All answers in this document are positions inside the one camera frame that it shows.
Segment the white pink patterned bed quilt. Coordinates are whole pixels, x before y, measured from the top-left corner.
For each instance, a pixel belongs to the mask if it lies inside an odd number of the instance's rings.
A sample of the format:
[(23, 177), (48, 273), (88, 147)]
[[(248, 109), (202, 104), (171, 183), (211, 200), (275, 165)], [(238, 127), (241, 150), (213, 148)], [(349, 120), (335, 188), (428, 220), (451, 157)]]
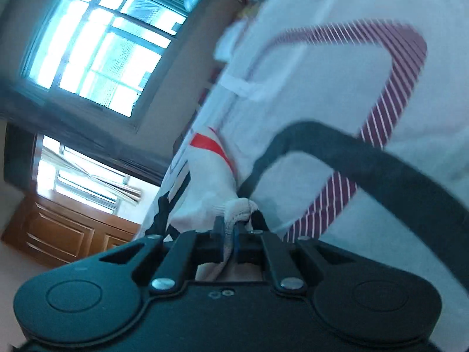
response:
[(278, 240), (423, 277), (468, 349), (468, 0), (266, 0), (164, 178), (202, 127)]

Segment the red black striped white sweater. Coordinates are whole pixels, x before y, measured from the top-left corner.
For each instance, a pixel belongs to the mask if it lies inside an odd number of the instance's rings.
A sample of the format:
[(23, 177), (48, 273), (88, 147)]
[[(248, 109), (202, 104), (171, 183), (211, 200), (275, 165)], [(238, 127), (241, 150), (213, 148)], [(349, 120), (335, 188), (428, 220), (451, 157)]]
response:
[(234, 228), (258, 212), (253, 201), (236, 193), (235, 166), (211, 127), (194, 132), (179, 170), (164, 178), (156, 199), (146, 215), (139, 236), (171, 231), (211, 231), (215, 220), (223, 220), (222, 262), (198, 267), (199, 281), (259, 281), (261, 270), (252, 264), (233, 261)]

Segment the window with teal curtain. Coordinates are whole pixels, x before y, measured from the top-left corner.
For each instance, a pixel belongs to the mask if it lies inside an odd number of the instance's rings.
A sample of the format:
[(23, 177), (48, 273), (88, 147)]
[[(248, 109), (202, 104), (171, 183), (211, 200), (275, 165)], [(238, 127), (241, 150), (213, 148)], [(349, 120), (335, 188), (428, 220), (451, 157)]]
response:
[(137, 130), (150, 78), (167, 65), (187, 18), (185, 0), (48, 0), (18, 91)]

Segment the brown wooden door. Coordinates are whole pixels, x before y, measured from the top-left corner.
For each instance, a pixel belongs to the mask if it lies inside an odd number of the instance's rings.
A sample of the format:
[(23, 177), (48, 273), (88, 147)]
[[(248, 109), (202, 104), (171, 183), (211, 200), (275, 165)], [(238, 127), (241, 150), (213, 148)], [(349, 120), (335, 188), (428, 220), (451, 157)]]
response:
[(1, 240), (48, 267), (73, 263), (131, 242), (140, 226), (59, 193), (29, 193)]

